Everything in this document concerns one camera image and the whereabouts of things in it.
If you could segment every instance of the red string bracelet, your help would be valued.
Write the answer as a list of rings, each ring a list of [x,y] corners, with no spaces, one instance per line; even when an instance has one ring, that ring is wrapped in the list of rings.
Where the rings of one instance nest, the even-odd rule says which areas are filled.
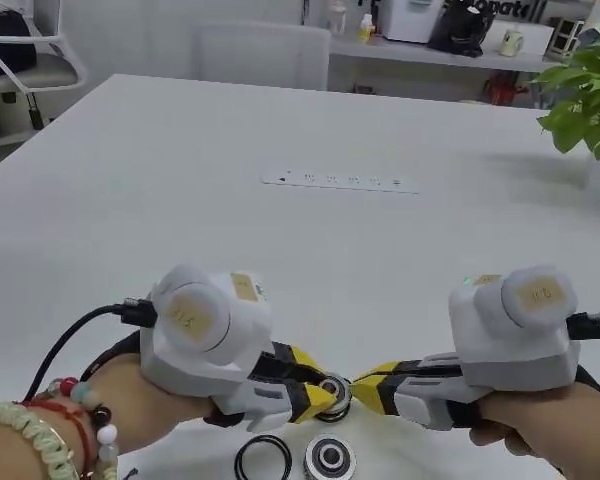
[[[89,461],[91,460],[91,450],[89,448],[89,439],[87,438],[87,433],[85,432],[84,426],[79,420],[79,416],[76,414],[76,412],[70,411],[64,405],[60,405],[54,402],[48,402],[45,400],[32,400],[29,402],[21,402],[20,405],[27,408],[42,408],[43,410],[61,413],[67,420],[73,423],[73,425],[76,427],[76,430],[78,430],[78,435],[80,436],[80,440],[82,441],[82,451],[84,454],[84,465],[82,468],[81,478],[86,478],[86,475],[88,474]],[[78,409],[77,412],[79,414],[84,413],[82,409]]]

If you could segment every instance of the power strip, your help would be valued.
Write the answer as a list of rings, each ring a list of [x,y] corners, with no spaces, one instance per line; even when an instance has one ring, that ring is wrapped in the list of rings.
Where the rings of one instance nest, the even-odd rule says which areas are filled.
[[[262,183],[272,185],[293,185],[296,187],[339,188],[346,190],[367,190],[370,192],[412,193],[401,178],[380,176],[325,174],[301,170],[283,170],[262,175]]]

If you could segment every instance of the metal ring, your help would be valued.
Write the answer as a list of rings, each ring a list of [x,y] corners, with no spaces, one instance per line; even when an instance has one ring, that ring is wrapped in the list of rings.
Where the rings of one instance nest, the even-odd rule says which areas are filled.
[[[336,423],[347,416],[351,409],[351,382],[335,373],[327,373],[327,378],[319,387],[336,396],[336,403],[324,412],[316,415],[316,419],[326,423]]]
[[[351,446],[334,435],[319,435],[307,446],[304,474],[307,480],[351,480],[356,457]]]

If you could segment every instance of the printer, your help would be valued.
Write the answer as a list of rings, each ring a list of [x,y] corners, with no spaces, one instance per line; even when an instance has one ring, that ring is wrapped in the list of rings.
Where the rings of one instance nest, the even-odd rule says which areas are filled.
[[[445,0],[382,0],[378,26],[387,40],[427,43]]]

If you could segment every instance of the black bag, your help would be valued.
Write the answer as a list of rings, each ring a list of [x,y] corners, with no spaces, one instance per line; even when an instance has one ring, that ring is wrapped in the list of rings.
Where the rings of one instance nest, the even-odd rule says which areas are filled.
[[[473,0],[450,0],[438,20],[427,47],[433,50],[479,57],[480,44],[491,28],[495,13],[488,2],[474,5]]]
[[[0,35],[30,37],[29,28],[21,14],[12,10],[0,12]],[[0,44],[0,58],[14,72],[36,66],[36,47],[33,44]]]

